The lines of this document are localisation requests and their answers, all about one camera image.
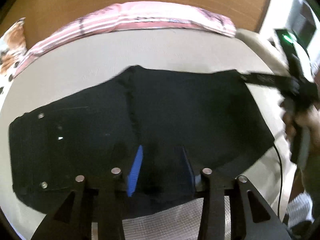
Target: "black cloth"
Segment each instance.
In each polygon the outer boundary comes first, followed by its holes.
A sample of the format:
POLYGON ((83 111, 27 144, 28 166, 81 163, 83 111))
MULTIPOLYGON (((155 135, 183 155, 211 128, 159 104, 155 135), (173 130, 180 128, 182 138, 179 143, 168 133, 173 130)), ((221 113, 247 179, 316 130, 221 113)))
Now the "black cloth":
POLYGON ((44 213, 65 198, 77 175, 103 176, 114 167, 129 172, 142 145, 127 208, 127 217, 136 217, 191 200, 194 176, 203 168, 235 178, 274 138, 236 70, 199 74, 131 66, 18 117, 9 141, 13 190, 44 213))

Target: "silver bolt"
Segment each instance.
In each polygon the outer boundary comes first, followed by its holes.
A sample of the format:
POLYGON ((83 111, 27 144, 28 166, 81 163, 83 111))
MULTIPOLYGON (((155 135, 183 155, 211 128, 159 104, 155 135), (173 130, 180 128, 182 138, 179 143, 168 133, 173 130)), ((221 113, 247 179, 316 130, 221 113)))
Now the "silver bolt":
POLYGON ((76 176, 76 182, 81 182, 81 181, 84 181, 84 176, 83 175, 76 176))
POLYGON ((246 176, 243 176, 243 175, 239 176, 238 179, 242 183, 246 183, 248 181, 248 178, 246 176))
POLYGON ((44 181, 40 185, 41 185, 41 188, 46 188, 48 186, 48 183, 44 181))
POLYGON ((212 173, 212 170, 209 169, 209 168, 204 168, 204 169, 202 170, 202 172, 203 172, 204 174, 210 175, 210 174, 212 173))
POLYGON ((113 168, 113 169, 111 170, 111 172, 112 172, 113 174, 119 174, 119 173, 121 172, 121 169, 120 169, 120 168, 113 168))

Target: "black cable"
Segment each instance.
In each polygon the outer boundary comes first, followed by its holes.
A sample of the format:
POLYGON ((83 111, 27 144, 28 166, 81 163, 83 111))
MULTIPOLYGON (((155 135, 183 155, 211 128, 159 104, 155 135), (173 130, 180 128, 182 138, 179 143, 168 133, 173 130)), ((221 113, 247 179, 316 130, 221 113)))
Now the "black cable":
POLYGON ((279 158, 279 164, 280 164, 280 181, 281 181, 281 184, 280 184, 280 195, 279 195, 279 201, 278 201, 278 218, 280 218, 280 201, 281 201, 281 195, 282 195, 282 184, 283 184, 283 172, 282 172, 282 161, 281 161, 281 157, 280 157, 280 153, 276 147, 276 144, 273 144, 273 147, 275 148, 276 150, 276 153, 278 155, 278 158, 279 158))

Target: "green led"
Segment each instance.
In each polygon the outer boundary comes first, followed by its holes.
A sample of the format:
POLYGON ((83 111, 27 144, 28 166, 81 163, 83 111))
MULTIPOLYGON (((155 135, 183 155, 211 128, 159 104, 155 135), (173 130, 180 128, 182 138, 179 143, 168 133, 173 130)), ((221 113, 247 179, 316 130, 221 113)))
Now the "green led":
POLYGON ((283 37, 286 41, 293 43, 292 40, 287 35, 283 35, 283 37))

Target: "pink striped fabric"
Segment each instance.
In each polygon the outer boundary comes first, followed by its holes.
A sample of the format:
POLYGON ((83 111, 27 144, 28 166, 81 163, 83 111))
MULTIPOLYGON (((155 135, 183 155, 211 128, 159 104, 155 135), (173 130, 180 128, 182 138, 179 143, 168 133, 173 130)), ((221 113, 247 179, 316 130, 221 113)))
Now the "pink striped fabric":
POLYGON ((152 1, 113 4, 76 19, 38 42, 20 62, 15 76, 47 52, 90 35, 160 28, 206 30, 229 37, 234 37, 236 33, 236 28, 228 17, 198 7, 152 1))

